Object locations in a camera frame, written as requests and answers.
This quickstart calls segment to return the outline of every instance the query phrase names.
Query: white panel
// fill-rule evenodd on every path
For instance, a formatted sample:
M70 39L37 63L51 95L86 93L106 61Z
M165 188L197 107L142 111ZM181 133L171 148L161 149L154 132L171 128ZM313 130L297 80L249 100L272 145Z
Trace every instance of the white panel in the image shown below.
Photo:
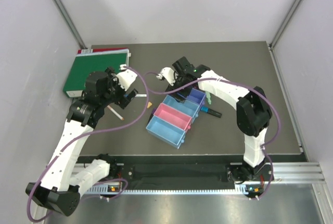
M271 41L293 0L62 0L86 44Z
M48 163L70 101L77 45L52 0L0 0L0 219L29 223L28 182Z
M304 0L276 46L310 157L333 193L333 2Z

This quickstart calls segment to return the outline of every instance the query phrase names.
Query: metal post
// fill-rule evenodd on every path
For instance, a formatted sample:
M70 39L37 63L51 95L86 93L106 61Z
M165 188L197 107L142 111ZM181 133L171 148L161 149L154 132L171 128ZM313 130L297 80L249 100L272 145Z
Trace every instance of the metal post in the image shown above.
M87 48L61 0L53 0L80 48Z
M272 43L270 44L271 48L274 48L277 44L277 42L279 41L279 39L281 38L281 35L283 34L284 30L286 29L287 25L289 24L290 20L292 19L292 17L294 16L297 8L299 7L299 5L301 4L303 0L295 0L292 4L292 6L290 7L286 17L284 18L284 20L282 21L282 24L280 25L278 31L276 32Z

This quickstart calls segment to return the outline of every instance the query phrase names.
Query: green board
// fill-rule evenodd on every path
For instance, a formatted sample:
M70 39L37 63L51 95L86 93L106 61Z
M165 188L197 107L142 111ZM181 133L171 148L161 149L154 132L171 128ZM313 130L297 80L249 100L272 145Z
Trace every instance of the green board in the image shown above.
M113 67L116 73L120 72L120 65L128 65L129 53L91 53L78 55L75 58L63 91L68 97L79 97L85 89L85 80L91 72L105 71Z

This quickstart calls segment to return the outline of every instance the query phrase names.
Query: plastic bin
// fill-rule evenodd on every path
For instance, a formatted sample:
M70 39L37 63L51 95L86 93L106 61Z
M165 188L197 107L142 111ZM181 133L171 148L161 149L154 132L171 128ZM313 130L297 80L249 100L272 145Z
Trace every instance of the plastic bin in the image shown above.
M204 104L205 97L206 97L205 92L202 92L202 91L199 91L196 89L192 89L191 93L188 95L188 97L186 99L202 106Z
M200 106L196 103L193 103L189 100L185 100L185 102L180 103L172 96L167 95L163 101L164 104L187 114L192 117L192 121L194 122L195 118L198 117L198 112L200 110Z
M161 103L156 109L154 116L161 118L162 120L175 125L176 127L187 131L190 129L192 117L178 111L164 103Z
M176 148L179 148L184 142L184 130L164 121L157 116L152 117L146 129L150 134Z

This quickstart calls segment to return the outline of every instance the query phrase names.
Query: marker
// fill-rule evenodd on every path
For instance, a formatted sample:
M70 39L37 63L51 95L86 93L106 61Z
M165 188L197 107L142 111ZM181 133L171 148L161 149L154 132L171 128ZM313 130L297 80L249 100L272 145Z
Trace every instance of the marker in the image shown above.
M217 111L215 111L215 110L213 110L211 108L205 107L205 106L202 106L201 109L200 109L200 111L205 112L207 114L210 114L212 116L219 117L219 118L222 117L222 114L220 112L217 112Z
M124 120L124 118L121 116L121 115L119 115L118 113L117 113L117 111L115 111L113 108L111 108L111 106L110 105L108 105L108 109L109 110L111 110L112 111L112 113L114 113L120 120Z

